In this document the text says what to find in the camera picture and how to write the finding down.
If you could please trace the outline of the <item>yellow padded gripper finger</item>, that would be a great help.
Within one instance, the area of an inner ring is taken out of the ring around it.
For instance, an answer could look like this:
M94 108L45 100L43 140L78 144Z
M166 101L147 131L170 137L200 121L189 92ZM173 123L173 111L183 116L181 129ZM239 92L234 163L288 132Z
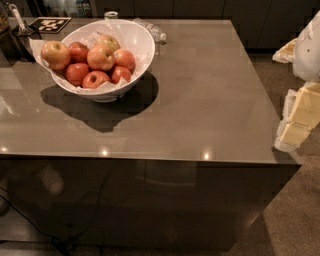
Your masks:
M274 146L280 151L292 152L320 123L320 83L306 82L298 91L290 89L282 116Z
M292 39L286 45L277 50L272 56L272 60L278 63L293 63L295 60L294 50L296 46L297 39Z

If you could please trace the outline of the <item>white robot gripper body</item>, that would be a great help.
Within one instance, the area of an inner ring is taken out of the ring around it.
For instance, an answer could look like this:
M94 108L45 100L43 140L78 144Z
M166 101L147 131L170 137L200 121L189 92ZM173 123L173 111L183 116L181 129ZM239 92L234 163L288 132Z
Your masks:
M293 72L304 81L320 81L320 11L297 38Z

